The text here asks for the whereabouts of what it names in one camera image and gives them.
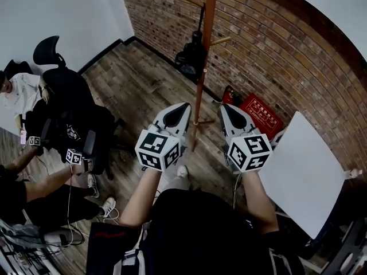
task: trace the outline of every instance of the sneaker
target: sneaker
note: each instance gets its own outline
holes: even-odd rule
[[[189,170],[185,165],[179,166],[177,169],[177,176],[187,178],[189,176]]]
[[[97,179],[94,175],[88,174],[88,188],[94,189],[93,198],[99,198],[99,190],[97,187]]]
[[[103,218],[107,218],[110,212],[116,207],[116,200],[114,197],[109,197],[106,199],[105,203],[101,207],[104,214],[101,216]]]

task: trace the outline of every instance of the red brick wall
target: red brick wall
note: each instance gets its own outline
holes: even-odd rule
[[[125,0],[135,35],[170,59],[191,40],[200,10],[182,0]],[[217,0],[205,85],[256,93],[288,124],[301,111],[344,168],[367,170],[367,92],[340,54],[275,0]]]

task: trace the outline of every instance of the white shirt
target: white shirt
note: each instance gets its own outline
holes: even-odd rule
[[[13,85],[11,93],[5,93],[4,106],[14,112],[15,116],[32,111],[42,99],[38,85],[40,76],[18,73],[10,79]]]

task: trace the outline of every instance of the white wall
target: white wall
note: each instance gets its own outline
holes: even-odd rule
[[[53,35],[60,36],[57,52],[67,66],[79,70],[111,43],[134,32],[123,0],[0,0],[0,69],[11,59],[28,61],[34,68],[34,48]],[[0,127],[17,131],[1,98]]]
[[[367,0],[306,1],[334,22],[367,60]]]

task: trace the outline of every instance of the wooden coat stand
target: wooden coat stand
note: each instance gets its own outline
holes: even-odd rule
[[[207,54],[204,62],[204,71],[197,82],[197,91],[196,91],[196,104],[195,104],[195,114],[194,114],[194,130],[191,142],[191,150],[194,151],[196,145],[196,130],[199,125],[214,123],[214,120],[210,121],[199,121],[200,114],[200,105],[201,105],[201,97],[202,90],[204,87],[205,75],[207,73],[206,65],[208,62],[209,48],[210,46],[220,44],[223,42],[227,42],[231,40],[231,38],[223,38],[217,41],[212,42],[212,29],[213,29],[213,21],[214,21],[214,13],[216,9],[217,0],[206,0],[205,4],[203,4],[199,0],[187,0],[192,4],[195,4],[198,7],[205,7],[205,17],[204,17],[204,29],[202,32],[202,45],[204,46]]]

